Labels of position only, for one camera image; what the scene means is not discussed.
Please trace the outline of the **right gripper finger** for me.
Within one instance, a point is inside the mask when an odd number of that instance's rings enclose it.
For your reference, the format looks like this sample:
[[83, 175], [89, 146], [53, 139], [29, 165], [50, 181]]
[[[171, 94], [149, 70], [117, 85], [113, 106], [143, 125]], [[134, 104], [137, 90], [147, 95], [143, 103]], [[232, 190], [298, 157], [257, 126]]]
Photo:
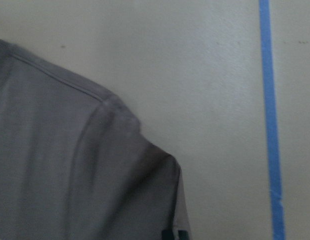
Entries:
[[165, 229], [161, 232], [162, 240], [189, 240], [189, 234], [186, 230], [178, 230], [173, 233], [172, 229]]

